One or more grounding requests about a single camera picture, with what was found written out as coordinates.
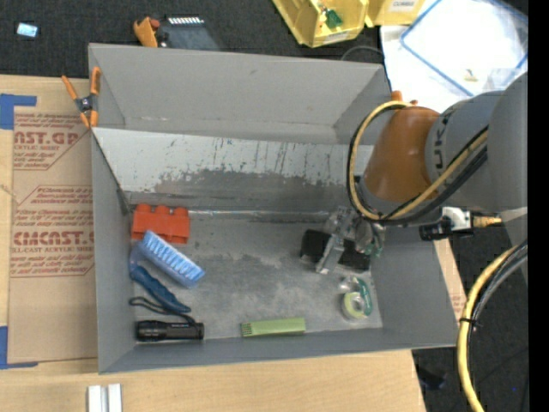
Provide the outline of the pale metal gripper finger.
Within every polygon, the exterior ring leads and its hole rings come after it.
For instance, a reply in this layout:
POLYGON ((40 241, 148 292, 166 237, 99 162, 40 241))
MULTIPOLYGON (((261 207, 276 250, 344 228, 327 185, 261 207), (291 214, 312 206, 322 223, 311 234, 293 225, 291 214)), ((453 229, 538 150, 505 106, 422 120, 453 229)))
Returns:
POLYGON ((325 231, 342 238, 355 237, 355 209, 339 206, 325 221, 325 231))
POLYGON ((331 235, 323 248, 323 255, 316 265, 317 273, 333 273, 344 252, 344 240, 337 235, 331 235))

